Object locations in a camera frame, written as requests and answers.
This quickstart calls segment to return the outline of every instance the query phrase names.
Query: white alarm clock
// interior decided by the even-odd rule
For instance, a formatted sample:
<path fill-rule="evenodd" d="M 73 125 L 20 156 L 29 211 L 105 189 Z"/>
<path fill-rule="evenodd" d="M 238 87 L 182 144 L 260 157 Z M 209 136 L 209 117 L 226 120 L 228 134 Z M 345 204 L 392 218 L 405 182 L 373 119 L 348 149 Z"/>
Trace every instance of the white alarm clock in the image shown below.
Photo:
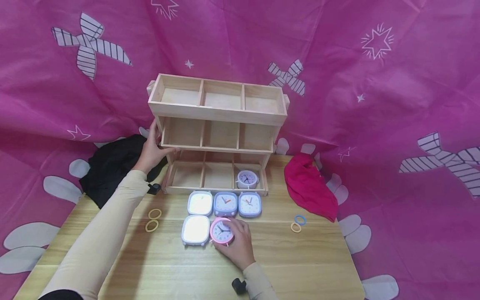
<path fill-rule="evenodd" d="M 262 213 L 262 200 L 255 192 L 243 192 L 239 197 L 239 214 L 244 218 L 255 218 Z"/>
<path fill-rule="evenodd" d="M 207 216 L 188 216 L 183 222 L 181 239 L 183 245 L 203 246 L 210 236 L 210 220 Z"/>
<path fill-rule="evenodd" d="M 242 170 L 237 174 L 237 187 L 239 189 L 254 189 L 257 183 L 257 174 L 250 170 Z"/>
<path fill-rule="evenodd" d="M 188 197 L 187 210 L 189 215 L 209 216 L 212 213 L 213 195 L 211 192 L 195 191 Z"/>
<path fill-rule="evenodd" d="M 232 192 L 218 192 L 213 201 L 213 211 L 216 216 L 234 216 L 237 214 L 238 198 Z"/>

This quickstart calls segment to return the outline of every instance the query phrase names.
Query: wooden shelf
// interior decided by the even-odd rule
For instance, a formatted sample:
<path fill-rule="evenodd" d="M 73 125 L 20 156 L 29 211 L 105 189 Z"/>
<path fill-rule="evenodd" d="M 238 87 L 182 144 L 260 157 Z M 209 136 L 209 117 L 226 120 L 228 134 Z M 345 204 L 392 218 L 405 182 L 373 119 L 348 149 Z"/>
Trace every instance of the wooden shelf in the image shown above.
<path fill-rule="evenodd" d="M 163 128 L 162 147 L 246 154 L 273 153 L 273 126 L 168 117 L 160 124 Z"/>
<path fill-rule="evenodd" d="M 148 90 L 156 116 L 271 126 L 287 117 L 280 87 L 159 74 Z"/>
<path fill-rule="evenodd" d="M 239 124 L 205 121 L 202 147 L 237 149 Z"/>
<path fill-rule="evenodd" d="M 179 154 L 179 158 L 189 159 L 203 156 L 203 161 L 175 160 L 173 164 L 168 167 L 167 175 L 162 183 L 164 191 L 166 193 L 176 194 L 188 194 L 193 191 L 258 192 L 260 195 L 267 195 L 266 174 L 260 164 L 237 163 L 234 160 L 235 154 L 228 153 L 226 154 L 231 157 L 223 157 L 223 159 L 231 159 L 229 162 L 209 162 L 207 160 L 209 154 L 211 154 L 211 152 L 182 151 Z M 237 188 L 235 182 L 241 170 L 251 170 L 258 175 L 259 183 L 255 189 Z"/>
<path fill-rule="evenodd" d="M 204 80 L 201 106 L 226 109 L 243 109 L 242 85 L 237 83 Z"/>
<path fill-rule="evenodd" d="M 282 90 L 263 85 L 245 84 L 245 110 L 286 114 Z"/>
<path fill-rule="evenodd" d="M 173 176 L 171 177 L 171 186 L 178 187 L 200 187 L 201 175 L 203 170 L 202 163 L 181 162 L 174 164 Z"/>
<path fill-rule="evenodd" d="M 162 146 L 200 147 L 204 122 L 197 119 L 166 118 Z"/>
<path fill-rule="evenodd" d="M 272 127 L 258 124 L 240 124 L 239 149 L 273 152 Z"/>
<path fill-rule="evenodd" d="M 148 105 L 167 155 L 165 193 L 193 191 L 268 194 L 265 167 L 287 117 L 280 87 L 159 74 L 147 87 Z M 241 170 L 255 172 L 255 189 L 238 189 Z"/>
<path fill-rule="evenodd" d="M 202 80 L 188 77 L 161 78 L 163 93 L 160 102 L 199 105 Z"/>

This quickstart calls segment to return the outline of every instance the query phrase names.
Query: clock face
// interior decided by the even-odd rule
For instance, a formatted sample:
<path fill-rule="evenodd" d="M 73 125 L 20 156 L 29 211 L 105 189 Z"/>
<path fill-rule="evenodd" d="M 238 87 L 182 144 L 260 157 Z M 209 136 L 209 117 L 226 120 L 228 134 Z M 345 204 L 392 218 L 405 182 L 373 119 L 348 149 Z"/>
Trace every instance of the clock face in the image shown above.
<path fill-rule="evenodd" d="M 227 242 L 233 238 L 232 230 L 225 225 L 224 222 L 228 223 L 229 221 L 219 221 L 215 223 L 212 230 L 212 238 L 220 243 Z"/>
<path fill-rule="evenodd" d="M 241 194 L 239 210 L 244 214 L 260 213 L 260 198 L 256 194 Z"/>
<path fill-rule="evenodd" d="M 237 208 L 237 198 L 230 194 L 219 194 L 215 197 L 215 209 L 232 211 Z"/>
<path fill-rule="evenodd" d="M 190 195 L 188 210 L 194 215 L 207 215 L 212 209 L 212 195 L 205 192 L 193 192 Z"/>
<path fill-rule="evenodd" d="M 239 175 L 239 179 L 246 185 L 254 184 L 257 182 L 257 177 L 252 172 L 243 172 Z"/>
<path fill-rule="evenodd" d="M 200 244 L 208 239 L 210 221 L 205 216 L 188 216 L 183 222 L 182 239 L 188 244 Z"/>

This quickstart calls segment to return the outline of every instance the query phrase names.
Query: person's left hand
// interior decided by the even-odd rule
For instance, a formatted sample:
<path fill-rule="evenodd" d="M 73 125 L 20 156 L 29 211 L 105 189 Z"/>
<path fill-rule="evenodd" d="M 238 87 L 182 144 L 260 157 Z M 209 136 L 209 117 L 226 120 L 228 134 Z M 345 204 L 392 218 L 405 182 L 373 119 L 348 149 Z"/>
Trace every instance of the person's left hand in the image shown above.
<path fill-rule="evenodd" d="M 158 127 L 153 120 L 152 125 L 150 125 L 150 131 L 148 132 L 148 138 L 144 143 L 142 153 L 138 159 L 135 166 L 132 170 L 140 170 L 145 174 L 148 174 L 153 167 L 158 165 L 158 163 L 168 154 L 172 152 L 180 151 L 179 148 L 167 148 L 160 149 L 158 144 L 160 143 L 160 132 Z"/>

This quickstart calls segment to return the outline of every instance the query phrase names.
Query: red fabric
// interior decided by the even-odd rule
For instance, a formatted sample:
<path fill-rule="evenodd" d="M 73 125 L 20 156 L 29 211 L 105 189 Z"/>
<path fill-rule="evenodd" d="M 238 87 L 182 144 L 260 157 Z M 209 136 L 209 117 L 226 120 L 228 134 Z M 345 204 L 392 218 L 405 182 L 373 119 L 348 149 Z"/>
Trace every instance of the red fabric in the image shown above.
<path fill-rule="evenodd" d="M 299 153 L 285 166 L 288 193 L 298 206 L 335 222 L 338 202 L 312 162 L 310 155 Z"/>

